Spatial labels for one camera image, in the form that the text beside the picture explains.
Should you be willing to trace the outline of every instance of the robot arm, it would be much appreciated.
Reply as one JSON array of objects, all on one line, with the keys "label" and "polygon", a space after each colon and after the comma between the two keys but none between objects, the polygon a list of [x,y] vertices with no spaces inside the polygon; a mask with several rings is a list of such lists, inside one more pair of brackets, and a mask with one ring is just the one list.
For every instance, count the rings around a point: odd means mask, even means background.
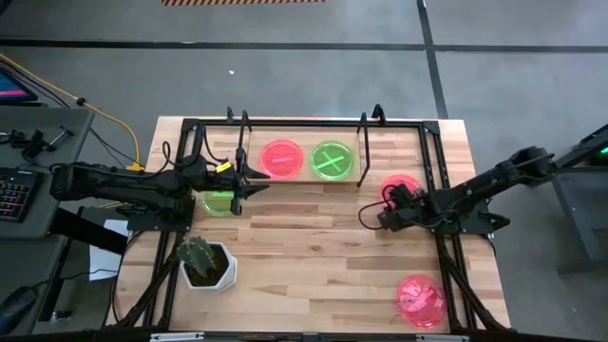
[{"label": "robot arm", "polygon": [[269,187],[250,185],[247,178],[268,179],[269,176],[249,168],[242,147],[237,150],[237,169],[226,160],[223,165],[210,170],[211,163],[200,154],[202,145],[206,143],[204,125],[197,126],[195,131],[192,154],[180,163],[172,163],[173,170],[164,170],[171,163],[166,155],[164,167],[156,173],[82,162],[60,164],[51,167],[50,194],[57,200],[96,198],[139,204],[164,216],[174,217],[185,214],[186,204],[192,201],[193,190],[233,191],[231,211],[240,215],[241,200]]},{"label": "robot arm", "polygon": [[[508,188],[552,178],[555,173],[552,157],[553,154],[547,154],[544,148],[533,146],[516,152],[491,170],[449,189],[411,194],[405,185],[399,185],[389,191],[394,208],[387,206],[378,214],[378,220],[382,227],[393,232],[412,225],[439,229],[447,222],[467,217],[476,205]],[[493,217],[506,222],[501,226],[508,224],[506,218]]]}]

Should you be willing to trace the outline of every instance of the plant pot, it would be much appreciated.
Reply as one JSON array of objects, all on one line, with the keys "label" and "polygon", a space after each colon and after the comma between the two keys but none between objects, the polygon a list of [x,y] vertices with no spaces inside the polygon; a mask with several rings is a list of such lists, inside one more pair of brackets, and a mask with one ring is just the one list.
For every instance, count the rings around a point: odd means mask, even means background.
[{"label": "plant pot", "polygon": [[190,276],[188,275],[188,272],[186,271],[187,266],[186,266],[185,262],[183,262],[183,260],[180,262],[180,269],[181,269],[181,273],[183,274],[183,277],[186,279],[186,284],[188,284],[188,287],[190,289],[204,290],[204,291],[212,292],[214,294],[219,294],[220,292],[226,290],[227,288],[229,288],[230,286],[232,286],[233,284],[235,284],[237,282],[238,262],[235,259],[235,257],[230,254],[230,252],[228,251],[228,248],[226,248],[226,246],[223,243],[221,243],[221,242],[208,242],[208,243],[212,247],[215,246],[215,247],[221,248],[223,253],[226,255],[226,258],[228,259],[228,267],[226,268],[226,271],[224,272],[223,276],[221,277],[221,279],[218,281],[218,283],[216,285],[198,286],[198,285],[193,284],[193,282],[190,280]]}]

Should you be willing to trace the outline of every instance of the green x mark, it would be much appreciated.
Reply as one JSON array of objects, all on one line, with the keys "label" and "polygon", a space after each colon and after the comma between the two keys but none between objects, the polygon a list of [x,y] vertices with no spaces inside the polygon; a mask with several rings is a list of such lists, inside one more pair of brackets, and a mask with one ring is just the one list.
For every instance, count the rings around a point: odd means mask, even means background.
[{"label": "green x mark", "polygon": [[327,154],[327,152],[325,152],[325,151],[321,151],[321,153],[323,154],[323,156],[324,156],[325,158],[327,158],[327,161],[325,161],[325,162],[323,162],[323,163],[321,163],[321,164],[317,165],[317,166],[316,166],[316,169],[317,169],[317,170],[318,170],[318,169],[321,169],[321,168],[323,168],[323,167],[325,167],[325,166],[332,165],[332,166],[333,166],[333,168],[335,169],[335,171],[337,171],[337,172],[342,172],[342,169],[341,169],[341,168],[340,168],[340,166],[338,166],[336,163],[337,163],[337,162],[342,161],[342,160],[344,159],[344,156],[340,156],[340,157],[337,157],[337,158],[332,159],[332,157],[330,157],[330,155],[329,155],[329,154]]},{"label": "green x mark", "polygon": [[214,192],[211,197],[219,197],[219,198],[225,198],[225,199],[231,199],[235,196],[235,193],[233,192]]}]

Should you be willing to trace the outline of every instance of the gray floor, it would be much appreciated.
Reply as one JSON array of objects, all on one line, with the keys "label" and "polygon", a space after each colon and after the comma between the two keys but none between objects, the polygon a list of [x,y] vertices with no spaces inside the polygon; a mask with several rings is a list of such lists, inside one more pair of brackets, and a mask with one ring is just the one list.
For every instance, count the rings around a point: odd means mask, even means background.
[{"label": "gray floor", "polygon": [[[423,43],[414,0],[163,8],[160,1],[15,2],[0,37],[206,42]],[[601,0],[428,0],[435,44],[608,45]],[[120,50],[5,47],[3,53],[128,122],[148,153],[160,115],[436,118],[426,54],[417,51]],[[449,118],[463,119],[478,171],[531,144],[561,154],[606,124],[608,54],[438,53]],[[130,138],[98,118],[125,151]],[[112,164],[95,141],[83,160]],[[515,188],[494,212],[498,263],[514,328],[608,339],[608,277],[560,279],[579,258],[553,189]]]}]

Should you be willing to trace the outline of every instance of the rgb keyboard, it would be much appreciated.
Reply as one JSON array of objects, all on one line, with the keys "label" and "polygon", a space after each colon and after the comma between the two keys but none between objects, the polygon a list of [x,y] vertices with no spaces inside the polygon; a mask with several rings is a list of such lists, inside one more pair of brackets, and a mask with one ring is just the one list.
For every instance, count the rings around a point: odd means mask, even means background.
[{"label": "rgb keyboard", "polygon": [[43,174],[0,167],[0,221],[23,222]]}]

